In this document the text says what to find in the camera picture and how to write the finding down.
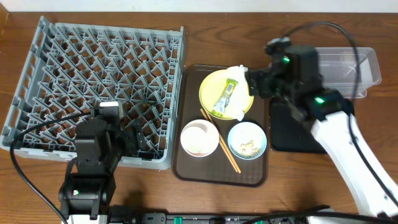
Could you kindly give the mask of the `yellow plastic plate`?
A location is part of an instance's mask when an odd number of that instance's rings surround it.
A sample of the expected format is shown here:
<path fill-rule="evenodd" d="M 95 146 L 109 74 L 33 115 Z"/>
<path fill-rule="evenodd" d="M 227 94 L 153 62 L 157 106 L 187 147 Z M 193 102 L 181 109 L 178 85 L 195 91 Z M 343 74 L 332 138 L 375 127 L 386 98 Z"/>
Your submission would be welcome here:
<path fill-rule="evenodd" d="M 227 69 L 224 69 L 212 72 L 202 81 L 199 89 L 199 99 L 203 109 L 209 114 L 211 114 L 214 104 L 220 98 L 225 88 L 227 79 L 228 79 L 228 72 Z M 251 108 L 253 101 L 254 97 L 249 95 L 246 101 L 246 106 L 244 108 L 245 114 Z M 215 115 L 212 116 L 214 118 L 223 119 L 223 120 L 233 119 L 231 117 L 231 112 L 228 106 L 226 107 L 226 111 L 223 117 L 218 117 Z"/>

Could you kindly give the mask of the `rice and nut scraps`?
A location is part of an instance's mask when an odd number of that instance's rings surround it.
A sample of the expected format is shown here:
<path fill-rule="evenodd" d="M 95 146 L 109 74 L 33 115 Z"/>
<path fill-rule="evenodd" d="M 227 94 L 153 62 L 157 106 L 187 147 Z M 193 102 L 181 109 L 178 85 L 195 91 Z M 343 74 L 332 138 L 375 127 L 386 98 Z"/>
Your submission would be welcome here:
<path fill-rule="evenodd" d="M 254 157 L 259 153 L 259 148 L 254 140 L 250 140 L 246 144 L 241 144 L 237 151 L 243 157 Z"/>

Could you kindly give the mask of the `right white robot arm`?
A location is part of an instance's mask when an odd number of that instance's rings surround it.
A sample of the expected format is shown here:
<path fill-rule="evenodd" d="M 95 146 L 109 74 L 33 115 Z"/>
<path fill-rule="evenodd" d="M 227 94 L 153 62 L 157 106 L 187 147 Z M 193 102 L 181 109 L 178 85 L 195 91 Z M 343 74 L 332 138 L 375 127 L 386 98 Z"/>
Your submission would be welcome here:
<path fill-rule="evenodd" d="M 316 48 L 273 47 L 268 53 L 272 57 L 268 69 L 245 73 L 250 95 L 283 99 L 291 116 L 310 128 L 337 167 L 360 214 L 397 220 L 397 184 L 364 140 L 353 102 L 323 86 Z"/>

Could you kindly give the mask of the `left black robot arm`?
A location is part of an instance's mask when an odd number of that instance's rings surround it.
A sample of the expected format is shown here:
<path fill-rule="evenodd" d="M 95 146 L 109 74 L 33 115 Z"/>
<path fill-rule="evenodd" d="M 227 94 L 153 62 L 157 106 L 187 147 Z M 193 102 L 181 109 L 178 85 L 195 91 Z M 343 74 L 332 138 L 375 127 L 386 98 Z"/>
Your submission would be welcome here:
<path fill-rule="evenodd" d="M 114 171 L 123 156 L 145 148 L 140 121 L 123 129 L 116 119 L 93 118 L 76 127 L 76 158 L 67 167 L 59 191 L 61 214 L 68 220 L 83 215 L 97 220 L 107 215 L 116 190 Z"/>

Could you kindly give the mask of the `pink plastic bowl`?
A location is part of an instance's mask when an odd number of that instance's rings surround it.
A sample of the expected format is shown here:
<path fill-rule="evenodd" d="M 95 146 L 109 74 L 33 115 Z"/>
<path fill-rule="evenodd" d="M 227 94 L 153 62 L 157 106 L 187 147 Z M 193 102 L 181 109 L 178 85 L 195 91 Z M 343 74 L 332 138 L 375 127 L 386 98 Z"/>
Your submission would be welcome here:
<path fill-rule="evenodd" d="M 182 130 L 180 143 L 185 152 L 194 157 L 206 157 L 219 145 L 219 132 L 214 124 L 204 119 L 189 122 Z"/>

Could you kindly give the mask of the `light blue plastic bowl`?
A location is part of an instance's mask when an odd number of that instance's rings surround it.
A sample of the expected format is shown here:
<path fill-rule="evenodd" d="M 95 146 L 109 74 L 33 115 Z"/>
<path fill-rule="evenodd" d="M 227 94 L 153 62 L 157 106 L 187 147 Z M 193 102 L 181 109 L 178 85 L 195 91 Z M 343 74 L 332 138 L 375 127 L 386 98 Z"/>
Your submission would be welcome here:
<path fill-rule="evenodd" d="M 254 140 L 259 148 L 259 153 L 254 157 L 243 157 L 237 151 L 241 144 L 246 144 L 250 140 Z M 231 152 L 238 158 L 243 160 L 254 160 L 261 157 L 267 147 L 267 136 L 264 130 L 252 122 L 240 122 L 234 125 L 228 134 L 228 146 Z"/>

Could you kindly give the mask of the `white paper napkin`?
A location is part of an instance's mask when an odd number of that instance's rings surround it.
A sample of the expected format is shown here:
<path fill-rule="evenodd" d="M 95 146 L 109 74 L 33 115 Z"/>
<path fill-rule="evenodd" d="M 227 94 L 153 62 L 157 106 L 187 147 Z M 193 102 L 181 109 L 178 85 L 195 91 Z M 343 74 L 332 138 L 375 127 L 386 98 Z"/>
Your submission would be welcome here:
<path fill-rule="evenodd" d="M 244 118 L 244 108 L 246 106 L 248 94 L 248 84 L 245 78 L 245 73 L 248 68 L 244 65 L 238 65 L 234 67 L 229 67 L 227 69 L 228 78 L 233 79 L 238 82 L 235 89 L 233 90 L 230 98 L 228 108 L 231 112 L 231 117 L 238 121 Z"/>

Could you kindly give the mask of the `green silver snack wrapper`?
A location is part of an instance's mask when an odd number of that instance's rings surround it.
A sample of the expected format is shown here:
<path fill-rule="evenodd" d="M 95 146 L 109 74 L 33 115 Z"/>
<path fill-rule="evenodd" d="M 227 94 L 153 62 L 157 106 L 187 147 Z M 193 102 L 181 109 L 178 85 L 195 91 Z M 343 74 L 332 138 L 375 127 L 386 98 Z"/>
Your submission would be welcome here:
<path fill-rule="evenodd" d="M 214 104 L 211 114 L 218 116 L 218 117 L 223 117 L 226 111 L 226 107 L 229 104 L 229 99 L 231 97 L 231 95 L 233 94 L 234 89 L 236 88 L 236 86 L 238 85 L 238 81 L 232 79 L 232 78 L 228 78 L 226 80 L 226 85 L 225 88 L 220 96 L 220 98 L 218 99 L 218 101 Z"/>

